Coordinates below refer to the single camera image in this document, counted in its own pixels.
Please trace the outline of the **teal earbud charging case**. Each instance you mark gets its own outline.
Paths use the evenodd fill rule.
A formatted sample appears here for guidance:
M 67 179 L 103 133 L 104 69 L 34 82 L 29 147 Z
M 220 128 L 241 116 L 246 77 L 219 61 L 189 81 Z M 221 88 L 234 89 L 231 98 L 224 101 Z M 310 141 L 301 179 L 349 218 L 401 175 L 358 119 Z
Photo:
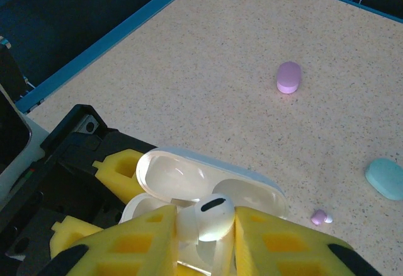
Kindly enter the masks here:
M 403 200 L 403 167 L 386 158 L 374 159 L 365 170 L 367 181 L 389 200 Z

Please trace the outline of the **purple earbud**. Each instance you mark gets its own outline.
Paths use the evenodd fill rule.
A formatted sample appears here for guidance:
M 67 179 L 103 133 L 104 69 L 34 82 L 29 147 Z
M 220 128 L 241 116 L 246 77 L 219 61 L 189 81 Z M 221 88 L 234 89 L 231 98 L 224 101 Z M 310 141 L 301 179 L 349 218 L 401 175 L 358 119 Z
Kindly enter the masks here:
M 321 209 L 315 210 L 311 215 L 310 220 L 316 226 L 320 226 L 323 223 L 330 224 L 333 222 L 332 216 Z

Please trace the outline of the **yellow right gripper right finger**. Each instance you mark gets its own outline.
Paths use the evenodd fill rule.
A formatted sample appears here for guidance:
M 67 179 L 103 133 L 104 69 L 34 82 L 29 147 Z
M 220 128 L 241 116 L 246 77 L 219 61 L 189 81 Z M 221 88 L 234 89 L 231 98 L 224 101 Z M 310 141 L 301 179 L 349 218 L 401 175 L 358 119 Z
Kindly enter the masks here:
M 347 242 L 277 216 L 236 207 L 237 276 L 381 276 Z

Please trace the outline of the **white earbud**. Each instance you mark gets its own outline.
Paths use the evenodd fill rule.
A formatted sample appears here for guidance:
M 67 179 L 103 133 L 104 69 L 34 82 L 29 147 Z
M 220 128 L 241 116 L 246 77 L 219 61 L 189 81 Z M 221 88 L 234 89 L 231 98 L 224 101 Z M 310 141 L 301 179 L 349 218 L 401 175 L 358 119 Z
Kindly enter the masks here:
M 234 219 L 235 206 L 231 199 L 214 193 L 178 212 L 176 235 L 179 241 L 191 244 L 218 241 L 230 231 Z

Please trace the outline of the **white earbud charging case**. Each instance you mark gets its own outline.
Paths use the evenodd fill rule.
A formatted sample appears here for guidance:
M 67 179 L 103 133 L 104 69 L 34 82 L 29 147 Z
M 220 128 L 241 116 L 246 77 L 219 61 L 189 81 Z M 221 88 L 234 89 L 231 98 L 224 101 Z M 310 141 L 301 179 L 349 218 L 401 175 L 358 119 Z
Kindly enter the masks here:
M 131 197 L 121 221 L 129 221 L 167 204 L 178 210 L 196 206 L 198 242 L 179 245 L 180 267 L 211 276 L 216 236 L 227 229 L 208 227 L 203 205 L 225 195 L 236 207 L 250 207 L 285 218 L 288 205 L 281 188 L 269 178 L 218 159 L 186 149 L 158 147 L 144 154 L 136 166 L 136 179 L 143 192 Z

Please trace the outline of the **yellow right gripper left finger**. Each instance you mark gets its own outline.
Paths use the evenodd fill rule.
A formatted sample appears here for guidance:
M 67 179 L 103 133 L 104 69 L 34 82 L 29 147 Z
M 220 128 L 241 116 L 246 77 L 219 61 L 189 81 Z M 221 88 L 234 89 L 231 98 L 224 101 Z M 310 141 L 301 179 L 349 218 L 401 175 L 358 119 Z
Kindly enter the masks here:
M 165 205 L 86 236 L 37 276 L 177 276 L 176 215 Z

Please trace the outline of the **purple earbud charging case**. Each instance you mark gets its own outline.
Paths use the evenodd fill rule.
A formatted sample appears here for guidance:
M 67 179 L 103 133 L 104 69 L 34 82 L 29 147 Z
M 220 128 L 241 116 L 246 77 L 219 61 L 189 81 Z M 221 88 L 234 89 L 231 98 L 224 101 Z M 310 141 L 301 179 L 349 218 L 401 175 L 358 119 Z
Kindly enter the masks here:
M 296 92 L 302 78 L 301 67 L 295 62 L 282 63 L 277 71 L 276 85 L 280 92 L 291 94 Z

